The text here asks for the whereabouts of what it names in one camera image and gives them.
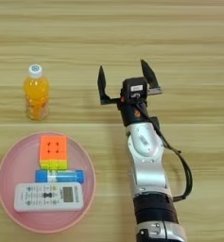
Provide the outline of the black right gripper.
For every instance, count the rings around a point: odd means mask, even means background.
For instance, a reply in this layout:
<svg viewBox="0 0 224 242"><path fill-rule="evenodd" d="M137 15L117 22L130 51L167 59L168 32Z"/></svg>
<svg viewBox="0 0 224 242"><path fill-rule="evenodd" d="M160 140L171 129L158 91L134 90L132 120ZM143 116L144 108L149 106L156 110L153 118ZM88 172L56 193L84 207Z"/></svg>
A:
<svg viewBox="0 0 224 242"><path fill-rule="evenodd" d="M155 73L145 60L141 60L143 75L147 80L150 89L159 89L159 83ZM144 91L132 92L128 88L121 89L120 96L110 98L106 95L106 79L103 67L99 68L97 86L100 96L101 105L115 104L118 111L121 112L123 124L125 127L131 124L152 123L155 127L159 127L159 119L157 116L149 116L147 112L147 94Z"/></svg>

